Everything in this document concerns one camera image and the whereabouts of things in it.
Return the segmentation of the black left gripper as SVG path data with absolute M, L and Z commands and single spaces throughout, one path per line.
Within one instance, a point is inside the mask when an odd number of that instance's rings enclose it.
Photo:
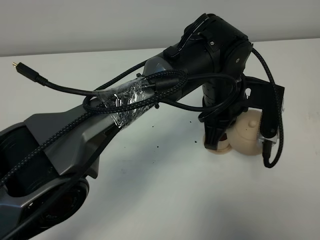
M 217 150 L 226 130 L 237 117 L 248 111 L 245 105 L 246 76 L 233 78 L 227 74 L 202 74 L 202 107 L 198 120 L 204 123 L 204 147 Z

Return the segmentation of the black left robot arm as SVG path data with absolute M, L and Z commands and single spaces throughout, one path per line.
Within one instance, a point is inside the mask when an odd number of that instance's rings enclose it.
M 217 150 L 245 108 L 249 38 L 215 14 L 202 14 L 180 41 L 93 91 L 49 82 L 23 63 L 16 71 L 44 87 L 84 96 L 61 113 L 34 114 L 0 133 L 0 236 L 29 239 L 71 217 L 84 203 L 87 177 L 111 140 L 165 103 L 199 113 L 204 145 Z

